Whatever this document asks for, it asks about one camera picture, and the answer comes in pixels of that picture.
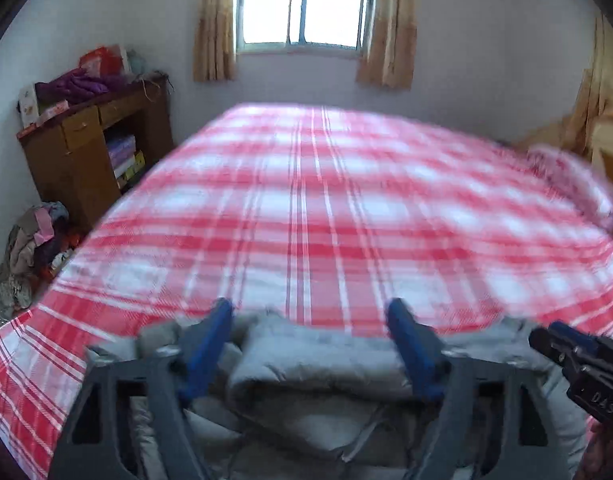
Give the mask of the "person's right hand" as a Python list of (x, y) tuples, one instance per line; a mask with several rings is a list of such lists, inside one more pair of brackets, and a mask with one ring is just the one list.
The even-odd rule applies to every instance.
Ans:
[(594, 422), (574, 480), (613, 480), (613, 422)]

